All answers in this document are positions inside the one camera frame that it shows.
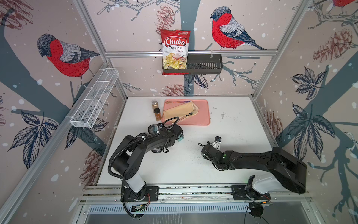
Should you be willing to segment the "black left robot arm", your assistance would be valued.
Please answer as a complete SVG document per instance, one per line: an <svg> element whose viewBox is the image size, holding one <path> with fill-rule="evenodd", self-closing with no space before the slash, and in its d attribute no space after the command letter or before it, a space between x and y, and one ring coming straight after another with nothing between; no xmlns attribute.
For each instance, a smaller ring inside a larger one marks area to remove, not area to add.
<svg viewBox="0 0 358 224"><path fill-rule="evenodd" d="M139 174L139 168L147 152L168 153L176 141L183 137L184 131L177 124L179 117L152 124L146 133L136 137L126 136L109 159L109 175L121 180L123 197L135 201L147 195L147 184Z"/></svg>

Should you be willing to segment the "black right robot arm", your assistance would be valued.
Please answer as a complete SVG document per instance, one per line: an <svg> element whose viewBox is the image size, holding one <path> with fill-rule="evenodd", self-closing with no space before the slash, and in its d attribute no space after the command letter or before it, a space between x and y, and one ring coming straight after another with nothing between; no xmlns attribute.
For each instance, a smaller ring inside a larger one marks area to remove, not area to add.
<svg viewBox="0 0 358 224"><path fill-rule="evenodd" d="M263 153L240 153L221 152L218 140L199 146L203 158L218 171L252 169L270 174L268 177L251 175L243 190L233 192L240 200L269 199L269 192L280 188L297 194L306 192L307 165L279 147Z"/></svg>

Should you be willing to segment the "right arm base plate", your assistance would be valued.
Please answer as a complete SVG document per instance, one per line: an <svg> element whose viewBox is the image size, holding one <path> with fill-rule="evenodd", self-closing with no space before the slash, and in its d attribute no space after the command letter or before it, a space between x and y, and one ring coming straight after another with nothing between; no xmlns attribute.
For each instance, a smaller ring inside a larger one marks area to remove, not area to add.
<svg viewBox="0 0 358 224"><path fill-rule="evenodd" d="M261 194L252 187L246 185L232 185L231 186L231 195L234 200L270 200L270 194L265 193Z"/></svg>

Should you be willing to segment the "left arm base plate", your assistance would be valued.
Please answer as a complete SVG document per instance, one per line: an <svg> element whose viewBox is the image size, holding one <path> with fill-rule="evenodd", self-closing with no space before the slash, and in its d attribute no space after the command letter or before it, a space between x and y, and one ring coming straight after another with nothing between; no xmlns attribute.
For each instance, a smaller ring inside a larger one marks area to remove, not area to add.
<svg viewBox="0 0 358 224"><path fill-rule="evenodd" d="M158 186L145 186L138 193L134 192L131 188L123 187L121 190L121 202L156 202L158 200L159 187Z"/></svg>

